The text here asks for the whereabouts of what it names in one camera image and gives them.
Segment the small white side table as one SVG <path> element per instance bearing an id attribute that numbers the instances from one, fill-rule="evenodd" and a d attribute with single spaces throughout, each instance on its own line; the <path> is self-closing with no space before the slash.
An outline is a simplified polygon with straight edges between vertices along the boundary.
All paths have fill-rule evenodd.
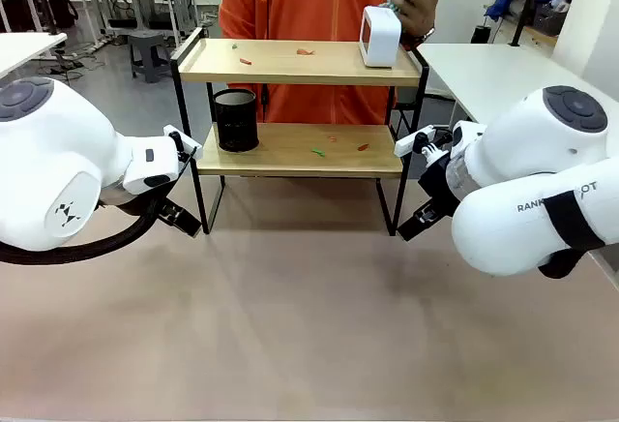
<path id="1" fill-rule="evenodd" d="M 66 40 L 65 33 L 0 33 L 0 79 Z"/>

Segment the grey storage crate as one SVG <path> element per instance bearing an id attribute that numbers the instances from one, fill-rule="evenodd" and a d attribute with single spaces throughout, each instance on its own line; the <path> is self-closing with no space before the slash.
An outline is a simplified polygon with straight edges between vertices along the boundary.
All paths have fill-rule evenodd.
<path id="1" fill-rule="evenodd" d="M 563 28 L 570 6 L 571 4 L 566 0 L 552 0 L 538 5 L 533 17 L 533 28 L 548 36 L 558 36 Z"/>

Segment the large white desk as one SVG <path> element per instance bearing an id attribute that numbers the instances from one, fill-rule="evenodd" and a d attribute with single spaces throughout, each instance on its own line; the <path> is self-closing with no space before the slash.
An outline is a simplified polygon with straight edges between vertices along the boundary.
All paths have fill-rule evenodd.
<path id="1" fill-rule="evenodd" d="M 603 106 L 610 128 L 619 126 L 618 102 L 527 46 L 423 44 L 419 52 L 478 122 L 489 123 L 537 89 L 568 85 L 588 93 Z"/>

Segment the black frame wooden two-tier shelf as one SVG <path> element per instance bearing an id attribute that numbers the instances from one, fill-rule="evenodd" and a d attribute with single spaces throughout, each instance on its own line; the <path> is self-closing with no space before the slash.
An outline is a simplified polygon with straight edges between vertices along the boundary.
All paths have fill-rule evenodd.
<path id="1" fill-rule="evenodd" d="M 310 56 L 297 49 L 314 50 Z M 242 64 L 245 58 L 251 65 Z M 204 203 L 200 179 L 228 176 L 370 179 L 381 187 L 385 179 L 397 179 L 396 201 L 390 206 L 383 190 L 378 197 L 389 234 L 394 235 L 403 203 L 411 158 L 394 154 L 398 130 L 416 131 L 427 87 L 429 66 L 417 50 L 399 50 L 392 69 L 367 67 L 353 42 L 295 42 L 211 39 L 203 28 L 195 29 L 170 58 L 174 88 L 185 133 L 190 129 L 183 84 L 205 84 L 209 107 L 215 105 L 216 82 L 302 84 L 329 86 L 384 86 L 389 89 L 381 125 L 302 125 L 261 123 L 256 149 L 230 153 L 218 147 L 217 130 L 210 129 L 200 160 L 191 163 L 192 182 L 204 232 L 213 228 L 224 191 L 219 187 L 213 204 Z M 335 136 L 336 142 L 328 137 Z M 369 148 L 357 148 L 368 143 Z M 311 152 L 318 149 L 320 157 Z"/>

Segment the person in orange hoodie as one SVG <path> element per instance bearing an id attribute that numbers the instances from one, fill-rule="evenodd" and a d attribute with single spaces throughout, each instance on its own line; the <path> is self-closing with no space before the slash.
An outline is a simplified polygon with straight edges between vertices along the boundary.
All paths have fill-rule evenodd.
<path id="1" fill-rule="evenodd" d="M 221 0 L 231 39 L 356 42 L 363 9 L 382 0 Z M 389 90 L 381 86 L 249 85 L 262 122 L 381 125 Z"/>

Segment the black mesh pen holder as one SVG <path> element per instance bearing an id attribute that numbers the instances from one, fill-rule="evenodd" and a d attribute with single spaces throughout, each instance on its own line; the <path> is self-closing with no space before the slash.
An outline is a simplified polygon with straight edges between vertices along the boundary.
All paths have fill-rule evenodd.
<path id="1" fill-rule="evenodd" d="M 214 95 L 220 149 L 247 152 L 259 144 L 256 96 L 248 89 L 228 88 Z"/>

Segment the person's left hand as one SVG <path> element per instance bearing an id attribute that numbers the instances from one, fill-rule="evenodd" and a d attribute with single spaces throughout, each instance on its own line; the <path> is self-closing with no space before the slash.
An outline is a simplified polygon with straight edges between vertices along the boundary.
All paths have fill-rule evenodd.
<path id="1" fill-rule="evenodd" d="M 438 0 L 400 0 L 402 28 L 411 36 L 422 37 L 434 26 Z"/>

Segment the white cube clock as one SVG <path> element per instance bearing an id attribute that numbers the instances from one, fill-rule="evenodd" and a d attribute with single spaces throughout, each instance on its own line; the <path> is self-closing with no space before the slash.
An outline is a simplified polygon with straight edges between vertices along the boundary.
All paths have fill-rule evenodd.
<path id="1" fill-rule="evenodd" d="M 400 34 L 400 20 L 391 9 L 364 7 L 359 37 L 364 64 L 369 68 L 393 68 L 397 62 Z"/>

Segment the grey plastic stool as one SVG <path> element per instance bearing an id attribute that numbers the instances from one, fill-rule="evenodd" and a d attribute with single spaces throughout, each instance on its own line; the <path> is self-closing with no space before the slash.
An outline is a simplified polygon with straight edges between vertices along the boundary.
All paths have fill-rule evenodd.
<path id="1" fill-rule="evenodd" d="M 134 31 L 128 38 L 132 77 L 142 75 L 147 83 L 156 83 L 170 69 L 170 55 L 163 35 Z"/>

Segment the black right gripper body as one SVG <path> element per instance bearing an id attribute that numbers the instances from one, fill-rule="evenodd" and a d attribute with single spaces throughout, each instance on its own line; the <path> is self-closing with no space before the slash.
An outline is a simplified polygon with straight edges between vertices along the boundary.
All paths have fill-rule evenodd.
<path id="1" fill-rule="evenodd" d="M 419 184 L 429 196 L 421 208 L 425 217 L 452 217 L 460 200 L 454 195 L 447 181 L 448 154 L 429 165 L 419 179 Z"/>

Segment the black backpack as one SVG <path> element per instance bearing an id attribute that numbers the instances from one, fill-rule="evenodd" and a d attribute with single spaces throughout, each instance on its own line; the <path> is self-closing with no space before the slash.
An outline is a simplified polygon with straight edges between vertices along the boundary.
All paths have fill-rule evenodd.
<path id="1" fill-rule="evenodd" d="M 71 0 L 48 0 L 48 4 L 56 27 L 68 29 L 75 26 L 78 13 Z"/>

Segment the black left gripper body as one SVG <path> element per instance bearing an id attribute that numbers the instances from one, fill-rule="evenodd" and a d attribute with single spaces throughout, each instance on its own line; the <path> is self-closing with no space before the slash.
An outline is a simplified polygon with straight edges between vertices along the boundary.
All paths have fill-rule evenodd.
<path id="1" fill-rule="evenodd" d="M 169 185 L 151 189 L 123 205 L 123 212 L 136 218 L 154 218 L 167 215 Z"/>

